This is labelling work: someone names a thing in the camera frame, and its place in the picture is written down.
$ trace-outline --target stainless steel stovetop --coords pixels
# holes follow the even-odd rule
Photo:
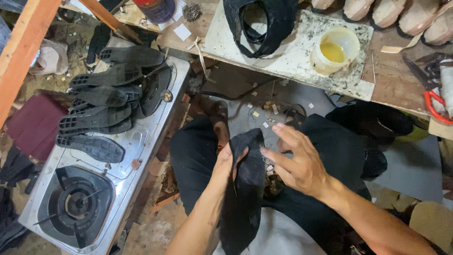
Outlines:
[[[55,169],[76,166],[99,176],[104,173],[106,169],[104,162],[99,162],[78,150],[65,149],[58,146],[53,148],[30,194],[27,205],[19,217],[19,222],[22,225],[71,254],[104,255],[109,252],[114,236],[118,231],[122,231],[119,228],[122,226],[123,218],[127,217],[125,215],[126,210],[131,206],[131,201],[135,199],[134,192],[136,189],[141,188],[148,159],[152,159],[155,156],[163,140],[163,137],[161,137],[162,130],[171,117],[171,110],[175,101],[179,99],[178,94],[190,68],[187,61],[171,56],[167,58],[166,63],[169,66],[173,66],[172,78],[168,87],[174,96],[172,102],[165,103],[162,101],[153,115],[136,120],[133,128],[125,133],[116,135],[87,134],[110,138],[125,149],[124,160],[121,163],[111,164],[111,169],[107,170],[105,174],[104,178],[113,186],[113,196],[110,208],[107,209],[108,213],[104,223],[94,242],[83,249],[79,249],[68,245],[68,242],[62,242],[48,235],[44,231],[43,226],[44,224],[52,224],[51,221],[35,225],[35,223],[42,220],[42,216],[41,218],[39,217],[41,203],[48,203],[48,201],[46,202],[48,198],[45,198],[44,194],[49,186],[55,185],[54,183],[52,184]],[[131,166],[131,162],[134,159],[143,161],[137,170],[133,170]]]

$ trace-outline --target yellow liquid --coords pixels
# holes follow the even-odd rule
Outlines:
[[[321,52],[324,57],[332,62],[343,63],[345,56],[340,45],[334,43],[321,43]]]

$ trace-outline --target foot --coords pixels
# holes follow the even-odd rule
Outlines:
[[[225,101],[217,101],[213,109],[214,115],[211,116],[214,124],[214,132],[217,135],[219,149],[224,148],[230,141],[230,132],[228,131],[228,106]]]
[[[307,112],[300,104],[291,105],[285,112],[285,125],[291,126],[299,130],[302,123],[305,121]],[[281,138],[277,141],[277,147],[281,153],[292,153],[291,148]]]

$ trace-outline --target scissors handle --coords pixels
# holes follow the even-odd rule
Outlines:
[[[440,115],[433,107],[431,102],[431,97],[436,99],[439,103],[441,103],[445,107],[445,100],[437,95],[434,91],[425,91],[424,93],[426,106],[428,107],[429,112],[434,116],[434,118],[446,123],[446,124],[453,124],[453,120],[447,119],[444,116]]]

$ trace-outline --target glue container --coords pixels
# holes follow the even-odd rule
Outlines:
[[[347,69],[360,50],[359,39],[349,29],[338,27],[325,32],[316,43],[310,62],[316,72],[330,75]]]
[[[453,62],[453,59],[441,61],[441,63],[446,62]],[[453,67],[440,66],[440,81],[442,82],[441,96],[445,100],[445,109],[451,118],[453,117]]]
[[[153,23],[171,19],[176,7],[174,0],[133,0],[146,18]]]

